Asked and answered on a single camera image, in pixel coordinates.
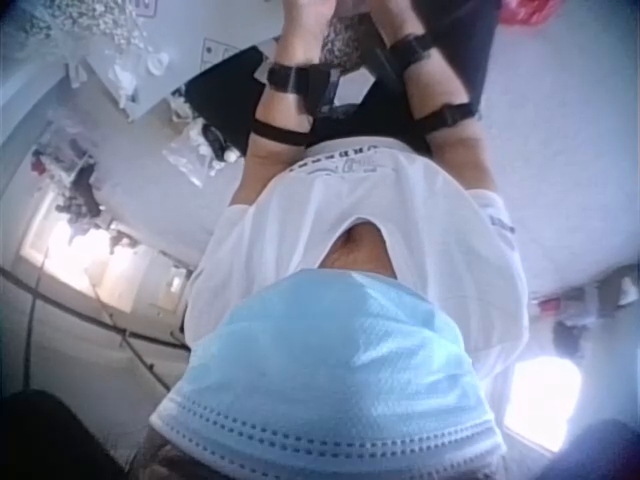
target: white t-shirt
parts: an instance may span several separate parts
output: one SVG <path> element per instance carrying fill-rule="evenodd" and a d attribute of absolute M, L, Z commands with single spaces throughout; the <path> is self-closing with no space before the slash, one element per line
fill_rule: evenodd
<path fill-rule="evenodd" d="M 191 284 L 187 343 L 253 293 L 317 268 L 342 233 L 369 221 L 398 281 L 458 324 L 480 379 L 512 361 L 527 337 L 527 288 L 501 198 L 463 190 L 394 140 L 338 140 L 308 155 L 254 205 L 222 215 Z"/>

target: black cable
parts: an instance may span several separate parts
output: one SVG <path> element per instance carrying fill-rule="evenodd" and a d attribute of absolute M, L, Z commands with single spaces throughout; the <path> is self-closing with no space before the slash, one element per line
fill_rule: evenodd
<path fill-rule="evenodd" d="M 47 263 L 47 257 L 49 257 L 49 249 L 44 252 L 42 257 L 42 263 L 40 263 L 40 269 L 38 270 L 38 277 L 36 278 L 36 284 L 34 290 L 37 292 L 40 288 L 40 281 L 42 280 L 42 272 L 44 266 Z M 22 358 L 22 389 L 29 390 L 31 388 L 31 344 L 33 343 L 33 324 L 36 316 L 36 297 L 31 297 L 31 305 L 29 306 L 29 316 L 27 317 L 27 337 L 24 341 L 24 354 Z"/>

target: sunlight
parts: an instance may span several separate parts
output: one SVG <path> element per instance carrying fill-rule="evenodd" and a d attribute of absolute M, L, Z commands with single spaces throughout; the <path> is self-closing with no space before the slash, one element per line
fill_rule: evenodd
<path fill-rule="evenodd" d="M 571 361 L 541 357 L 516 365 L 505 425 L 551 452 L 562 448 L 582 375 Z"/>

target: cable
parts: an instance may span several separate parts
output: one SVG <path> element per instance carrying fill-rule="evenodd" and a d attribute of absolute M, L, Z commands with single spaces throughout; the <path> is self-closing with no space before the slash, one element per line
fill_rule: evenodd
<path fill-rule="evenodd" d="M 42 273 L 44 272 L 44 266 L 49 258 L 49 247 L 44 252 L 42 257 L 42 263 L 38 269 L 38 277 L 36 278 L 36 284 L 34 290 L 37 292 L 40 288 L 40 281 L 42 280 Z M 29 390 L 31 388 L 31 344 L 33 340 L 33 324 L 36 315 L 36 297 L 31 297 L 31 305 L 29 306 L 29 316 L 27 317 L 27 337 L 24 341 L 24 354 L 22 359 L 22 390 Z"/>
<path fill-rule="evenodd" d="M 68 307 L 67 305 L 54 300 L 53 298 L 43 294 L 42 292 L 37 291 L 35 288 L 33 288 L 31 285 L 23 282 L 20 278 L 18 278 L 14 273 L 10 272 L 9 270 L 5 269 L 4 267 L 0 266 L 0 277 L 4 278 L 6 281 L 8 281 L 9 283 L 11 283 L 13 286 L 19 288 L 20 290 L 28 293 L 29 295 L 31 295 L 32 297 L 35 297 L 36 300 L 41 301 L 42 303 L 45 303 L 53 308 L 55 308 L 56 310 L 60 310 L 63 313 L 66 313 L 67 315 L 70 315 L 78 320 L 80 320 L 83 323 L 89 324 L 91 326 L 94 326 L 96 328 L 99 328 L 100 330 L 104 330 L 113 334 L 118 335 L 119 337 L 122 337 L 125 333 L 127 333 L 126 330 L 122 329 L 122 328 L 118 328 L 115 327 L 113 325 L 109 325 L 108 323 L 103 322 L 102 320 L 98 320 L 97 318 L 94 318 L 90 315 L 86 315 L 82 312 L 79 312 L 71 307 Z M 168 342 L 166 340 L 162 340 L 160 338 L 155 338 L 155 337 L 150 337 L 148 335 L 144 335 L 142 333 L 136 333 L 136 332 L 128 332 L 128 337 L 132 340 L 140 340 L 143 342 L 147 342 L 153 345 L 158 345 L 161 347 L 167 347 L 167 348 L 172 348 L 174 350 L 180 350 L 183 352 L 189 352 L 189 348 L 183 346 L 183 345 L 179 345 L 177 343 L 173 343 L 173 342 Z"/>

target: room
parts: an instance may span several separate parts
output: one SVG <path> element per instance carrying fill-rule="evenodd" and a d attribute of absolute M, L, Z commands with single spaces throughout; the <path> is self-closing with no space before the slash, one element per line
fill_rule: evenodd
<path fill-rule="evenodd" d="M 187 368 L 192 279 L 244 168 L 190 82 L 272 57 L 282 2 L 67 3 L 3 23 L 2 397 L 56 395 L 127 465 Z M 640 423 L 638 3 L 541 3 L 528 25 L 503 10 L 479 111 L 528 291 L 529 340 L 485 391 L 515 480 L 599 421 Z M 51 30 L 74 7 L 89 26 Z M 328 56 L 353 61 L 366 16 L 332 25 Z M 348 111 L 375 78 L 345 71 Z"/>

